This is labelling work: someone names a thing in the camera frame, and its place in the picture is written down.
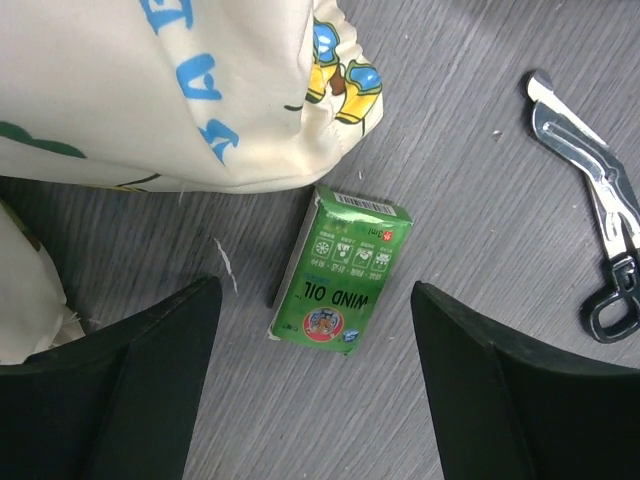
white cloth bag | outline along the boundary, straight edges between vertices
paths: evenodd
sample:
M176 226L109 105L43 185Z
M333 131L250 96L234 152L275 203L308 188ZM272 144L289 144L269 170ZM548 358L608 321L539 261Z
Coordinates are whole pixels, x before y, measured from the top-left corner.
M0 365L84 336L40 242L0 202Z
M6 1L0 175L262 192L327 173L382 117L335 0Z

scissor blade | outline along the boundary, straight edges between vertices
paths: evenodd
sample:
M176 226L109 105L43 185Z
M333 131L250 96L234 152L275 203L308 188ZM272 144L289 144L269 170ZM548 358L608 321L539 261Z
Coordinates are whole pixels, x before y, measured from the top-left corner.
M534 106L533 130L542 143L586 174L598 200L595 208L607 254L624 245L621 220L635 248L640 248L640 206L624 166L611 149L543 102Z
M593 184L591 182L587 182L587 184L589 185L589 193L593 203L593 210L596 214L596 221L600 228L600 236L602 237L605 253L608 258L616 258L627 251L620 215L608 213L600 203Z
M544 70L536 70L533 72L527 83L527 94L534 102L546 104L551 110L564 116L569 122L573 123L583 133L593 138L602 146L609 148L607 143L602 140L596 132L591 130L586 123L580 120L580 117L573 113L571 109L556 96L551 76Z

blue letter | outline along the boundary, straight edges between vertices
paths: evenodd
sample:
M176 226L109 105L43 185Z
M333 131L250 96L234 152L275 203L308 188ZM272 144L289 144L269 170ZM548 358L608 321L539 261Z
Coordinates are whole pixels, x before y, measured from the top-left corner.
M222 158L224 155L224 149L227 148L229 144L234 147L238 146L238 141L240 140L238 134L218 120L209 120L206 130L203 130L202 128L199 128L198 130L200 130L205 141L211 146L211 150L216 154L218 160L220 160L224 165L224 160ZM217 138L222 138L223 141L213 145Z
M208 53L201 53L182 62L176 69L176 77L187 98L200 100L220 100L222 94L213 86L213 76L209 72L216 62ZM198 77L203 77L204 88L195 88L189 83Z
M147 15L147 21L153 28L153 31L158 34L158 31L165 25L185 19L187 28L191 29L193 25L193 11L191 10L191 0L179 0L182 10L175 8L163 8L165 0L140 0L140 5L144 13ZM152 10L151 4L154 4L155 10Z

scissor handle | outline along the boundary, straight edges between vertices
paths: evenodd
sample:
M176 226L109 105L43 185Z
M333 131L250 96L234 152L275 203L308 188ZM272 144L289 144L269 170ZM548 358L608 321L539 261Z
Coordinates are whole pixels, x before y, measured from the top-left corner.
M631 255L616 260L611 266L615 291L592 300L587 309L585 328L600 343L614 343L627 338L640 328L640 273L638 262ZM626 302L627 314L613 325L603 327L600 322L602 311L616 302Z

yellow cartoon character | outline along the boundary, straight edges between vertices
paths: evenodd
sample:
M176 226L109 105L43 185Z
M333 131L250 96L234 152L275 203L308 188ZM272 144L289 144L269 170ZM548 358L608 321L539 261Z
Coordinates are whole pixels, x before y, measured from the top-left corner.
M369 63L351 60L343 76L336 48L340 37L330 23L313 23L313 67L307 90L307 101L320 102L331 86L334 96L344 95L344 102L336 119L355 125L369 113L382 91L380 76Z

